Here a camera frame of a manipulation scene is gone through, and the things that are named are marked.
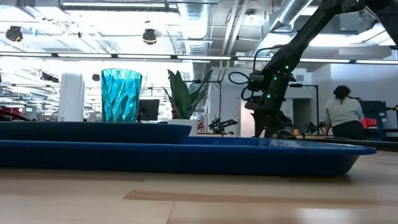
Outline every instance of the table surface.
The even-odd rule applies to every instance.
[[[334,178],[0,169],[7,224],[395,224],[398,154]]]

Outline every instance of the computer monitor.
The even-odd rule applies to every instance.
[[[159,100],[140,100],[138,121],[157,121]]]

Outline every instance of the white cylinder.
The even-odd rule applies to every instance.
[[[187,125],[191,126],[191,132],[189,136],[197,136],[198,135],[198,121],[188,120],[188,119],[170,119],[167,123],[169,124],[179,124],[179,125]]]
[[[65,72],[61,76],[58,121],[83,121],[85,83],[80,73]]]

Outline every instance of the plant leaf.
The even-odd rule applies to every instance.
[[[189,94],[193,93],[195,91],[195,82],[191,82],[191,85],[189,85]]]
[[[182,80],[180,72],[177,72],[175,74],[173,98],[175,104],[180,109],[181,115],[184,115],[191,109],[192,103],[189,95],[188,86]]]
[[[190,117],[192,116],[193,112],[197,109],[198,104],[203,100],[203,98],[206,96],[207,89],[204,89],[199,93],[199,96],[195,102],[192,103],[192,108],[189,111]]]
[[[169,73],[170,88],[172,90],[172,95],[173,95],[174,94],[175,74],[174,74],[174,72],[170,71],[169,69],[167,69],[167,71]]]
[[[166,94],[167,94],[167,96],[169,98],[170,104],[172,105],[172,109],[175,110],[175,114],[177,115],[177,118],[181,118],[180,108],[178,108],[177,105],[175,104],[174,98],[169,95],[168,91],[164,87],[162,87],[162,88],[166,92]]]
[[[198,98],[201,89],[203,88],[204,84],[207,83],[211,77],[211,74],[213,73],[212,70],[208,71],[206,75],[203,77],[203,80],[200,83],[199,88],[197,88],[193,93],[191,93],[191,102],[195,102],[195,100]]]

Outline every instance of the woman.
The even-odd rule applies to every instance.
[[[326,103],[325,134],[332,128],[336,138],[365,140],[362,107],[358,100],[348,97],[350,92],[347,86],[338,86],[333,92],[335,98]]]

